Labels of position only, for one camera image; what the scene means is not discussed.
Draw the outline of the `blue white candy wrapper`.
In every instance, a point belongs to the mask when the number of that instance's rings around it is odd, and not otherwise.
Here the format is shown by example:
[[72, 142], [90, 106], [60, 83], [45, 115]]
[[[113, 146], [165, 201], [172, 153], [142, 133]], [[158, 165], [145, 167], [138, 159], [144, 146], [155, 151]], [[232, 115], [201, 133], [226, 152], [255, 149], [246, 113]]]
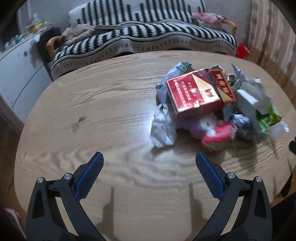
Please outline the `blue white candy wrapper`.
[[253, 126], [250, 119], [243, 114], [230, 114], [229, 123], [236, 129], [238, 135], [245, 140], [252, 140], [254, 133], [253, 133]]

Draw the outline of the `small red cigarette pack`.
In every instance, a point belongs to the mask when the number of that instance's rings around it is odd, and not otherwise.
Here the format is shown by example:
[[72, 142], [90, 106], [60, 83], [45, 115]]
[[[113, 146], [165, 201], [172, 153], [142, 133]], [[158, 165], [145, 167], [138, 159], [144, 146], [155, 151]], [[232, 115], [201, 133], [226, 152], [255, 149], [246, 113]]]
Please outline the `small red cigarette pack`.
[[218, 93], [224, 105], [230, 105], [236, 102], [236, 97], [230, 87], [230, 84], [221, 69], [209, 69], [209, 73], [214, 81]]

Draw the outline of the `beige plush toy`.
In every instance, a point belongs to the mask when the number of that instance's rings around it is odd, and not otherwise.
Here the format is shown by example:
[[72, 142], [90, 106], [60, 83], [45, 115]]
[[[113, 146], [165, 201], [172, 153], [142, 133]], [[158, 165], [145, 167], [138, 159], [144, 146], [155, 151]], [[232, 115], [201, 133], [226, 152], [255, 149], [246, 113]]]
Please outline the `beige plush toy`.
[[62, 46], [70, 46], [95, 34], [95, 29], [89, 24], [77, 24], [73, 28], [66, 28], [60, 37]]

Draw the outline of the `white cabinet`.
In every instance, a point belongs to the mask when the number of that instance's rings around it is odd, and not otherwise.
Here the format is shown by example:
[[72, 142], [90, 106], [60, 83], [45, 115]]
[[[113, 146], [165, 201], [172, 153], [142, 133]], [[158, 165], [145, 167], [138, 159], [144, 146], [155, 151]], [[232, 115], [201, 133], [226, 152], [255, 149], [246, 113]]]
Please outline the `white cabinet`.
[[1, 56], [1, 97], [25, 124], [36, 101], [52, 83], [31, 35]]

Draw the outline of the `white green medicine box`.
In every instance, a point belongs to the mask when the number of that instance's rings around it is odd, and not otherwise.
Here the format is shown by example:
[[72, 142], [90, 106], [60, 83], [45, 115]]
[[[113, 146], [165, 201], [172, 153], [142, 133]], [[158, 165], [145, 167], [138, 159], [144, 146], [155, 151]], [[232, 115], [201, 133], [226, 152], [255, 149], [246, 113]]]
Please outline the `white green medicine box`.
[[266, 132], [267, 127], [261, 126], [259, 120], [270, 114], [270, 97], [261, 88], [244, 81], [236, 90], [236, 100], [238, 110], [250, 119], [254, 129], [258, 133]]

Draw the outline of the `pink white snack wrapper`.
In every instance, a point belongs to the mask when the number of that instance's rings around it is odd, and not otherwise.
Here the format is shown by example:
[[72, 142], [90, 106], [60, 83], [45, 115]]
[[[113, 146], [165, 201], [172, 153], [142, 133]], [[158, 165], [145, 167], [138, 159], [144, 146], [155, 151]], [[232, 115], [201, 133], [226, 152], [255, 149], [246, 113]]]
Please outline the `pink white snack wrapper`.
[[214, 112], [181, 118], [177, 121], [177, 129], [188, 131], [210, 151], [224, 149], [235, 135], [234, 127], [227, 121], [219, 120]]

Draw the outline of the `yellow item on cabinet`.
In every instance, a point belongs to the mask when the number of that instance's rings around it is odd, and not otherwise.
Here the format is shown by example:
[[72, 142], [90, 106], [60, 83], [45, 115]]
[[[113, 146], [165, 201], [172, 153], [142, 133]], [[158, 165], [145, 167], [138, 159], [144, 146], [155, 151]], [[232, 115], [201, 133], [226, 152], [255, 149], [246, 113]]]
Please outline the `yellow item on cabinet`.
[[29, 32], [30, 33], [34, 33], [36, 32], [37, 30], [39, 30], [42, 26], [43, 26], [44, 23], [39, 23], [39, 24], [36, 24], [36, 25], [31, 25], [29, 27]]

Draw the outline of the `pink patterned cushion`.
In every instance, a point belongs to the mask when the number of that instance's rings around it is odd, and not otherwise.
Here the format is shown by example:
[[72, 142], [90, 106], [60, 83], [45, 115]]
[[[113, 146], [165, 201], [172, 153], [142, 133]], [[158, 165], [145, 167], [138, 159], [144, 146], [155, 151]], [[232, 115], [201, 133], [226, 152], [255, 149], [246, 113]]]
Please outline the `pink patterned cushion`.
[[222, 23], [224, 23], [227, 18], [222, 15], [217, 15], [215, 13], [207, 12], [196, 12], [191, 15], [193, 20], [196, 20], [201, 27], [211, 28], [214, 30], [222, 29]]

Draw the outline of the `black white striped sofa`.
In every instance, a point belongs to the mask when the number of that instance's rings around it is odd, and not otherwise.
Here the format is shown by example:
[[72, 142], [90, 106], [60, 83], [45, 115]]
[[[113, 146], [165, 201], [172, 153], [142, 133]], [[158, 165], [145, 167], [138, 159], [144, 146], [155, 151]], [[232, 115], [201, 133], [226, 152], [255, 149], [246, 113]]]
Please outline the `black white striped sofa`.
[[69, 25], [106, 27], [53, 52], [54, 79], [122, 54], [193, 50], [235, 56], [237, 41], [226, 30], [203, 27], [193, 18], [206, 11], [204, 1], [90, 1], [69, 12]]

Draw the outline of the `large red cigarette box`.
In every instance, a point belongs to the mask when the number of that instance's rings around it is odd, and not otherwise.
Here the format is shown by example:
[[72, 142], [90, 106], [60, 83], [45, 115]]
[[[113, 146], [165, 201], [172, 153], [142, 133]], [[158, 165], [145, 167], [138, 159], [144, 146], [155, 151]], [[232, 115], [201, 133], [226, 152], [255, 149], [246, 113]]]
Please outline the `large red cigarette box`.
[[206, 69], [173, 77], [165, 83], [178, 119], [223, 108], [223, 101]]

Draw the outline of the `red bag on floor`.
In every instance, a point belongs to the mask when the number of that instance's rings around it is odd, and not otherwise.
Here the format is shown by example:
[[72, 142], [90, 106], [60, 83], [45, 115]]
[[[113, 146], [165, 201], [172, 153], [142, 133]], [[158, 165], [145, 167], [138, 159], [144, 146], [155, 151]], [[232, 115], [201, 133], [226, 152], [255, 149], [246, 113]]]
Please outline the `red bag on floor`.
[[250, 51], [248, 50], [248, 48], [244, 44], [240, 43], [236, 49], [236, 57], [241, 59], [247, 59], [249, 55]]

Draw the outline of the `green snack bag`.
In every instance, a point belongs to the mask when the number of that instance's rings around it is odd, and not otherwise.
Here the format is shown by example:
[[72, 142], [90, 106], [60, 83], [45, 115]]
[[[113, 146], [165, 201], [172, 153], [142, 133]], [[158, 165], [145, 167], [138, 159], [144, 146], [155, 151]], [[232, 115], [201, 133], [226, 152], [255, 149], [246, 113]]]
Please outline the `green snack bag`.
[[268, 134], [269, 128], [281, 121], [281, 116], [275, 111], [272, 105], [269, 107], [267, 114], [261, 114], [257, 111], [256, 118], [260, 126], [260, 132], [263, 134]]

